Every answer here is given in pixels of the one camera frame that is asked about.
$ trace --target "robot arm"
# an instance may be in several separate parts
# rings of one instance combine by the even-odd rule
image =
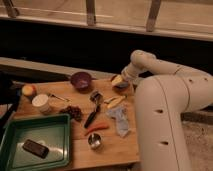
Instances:
[[[135,92],[136,123],[143,171],[190,171],[180,114],[213,102],[210,74],[156,59],[136,50],[122,71],[126,81],[150,71]]]

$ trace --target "chocolate bar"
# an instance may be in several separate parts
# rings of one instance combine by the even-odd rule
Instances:
[[[38,157],[45,158],[49,152],[49,149],[46,146],[43,146],[41,144],[38,144],[35,141],[32,141],[30,139],[27,139],[24,142],[24,145],[22,148]]]

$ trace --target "cloth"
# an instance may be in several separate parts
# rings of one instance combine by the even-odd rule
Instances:
[[[125,137],[129,132],[129,122],[126,117],[126,109],[124,106],[117,106],[106,111],[107,116],[115,118],[116,131],[121,137]]]

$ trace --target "apple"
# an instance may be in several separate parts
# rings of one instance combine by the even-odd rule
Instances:
[[[26,84],[22,87],[22,94],[32,100],[32,98],[37,94],[36,88],[32,84]]]

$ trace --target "green plastic tray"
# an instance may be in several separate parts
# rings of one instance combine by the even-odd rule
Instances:
[[[23,150],[27,139],[49,148],[45,159]],[[38,171],[65,166],[69,163],[69,146],[68,114],[11,121],[0,147],[0,170]]]

